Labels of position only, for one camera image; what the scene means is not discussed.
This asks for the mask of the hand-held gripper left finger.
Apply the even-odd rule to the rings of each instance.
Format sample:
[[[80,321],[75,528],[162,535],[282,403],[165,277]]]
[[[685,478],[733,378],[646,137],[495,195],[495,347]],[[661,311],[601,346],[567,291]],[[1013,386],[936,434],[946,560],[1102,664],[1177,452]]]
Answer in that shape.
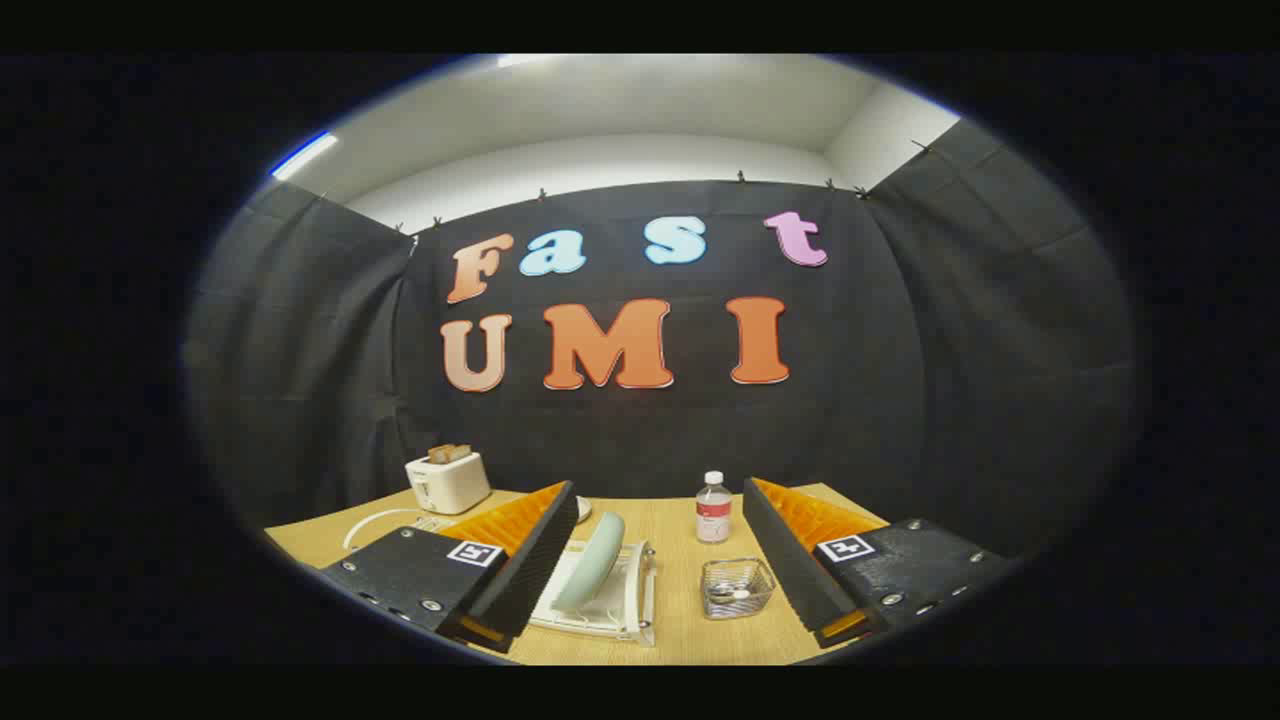
[[[421,632],[504,653],[577,521],[573,484],[561,482],[442,530],[399,527],[320,575]]]

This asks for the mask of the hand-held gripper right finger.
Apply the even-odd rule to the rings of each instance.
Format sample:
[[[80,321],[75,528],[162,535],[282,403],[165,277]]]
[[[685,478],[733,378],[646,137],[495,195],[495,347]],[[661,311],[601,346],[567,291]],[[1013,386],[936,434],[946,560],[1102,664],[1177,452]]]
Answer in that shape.
[[[876,521],[759,478],[746,480],[742,511],[822,648],[914,625],[1011,568],[1005,556],[927,519]]]

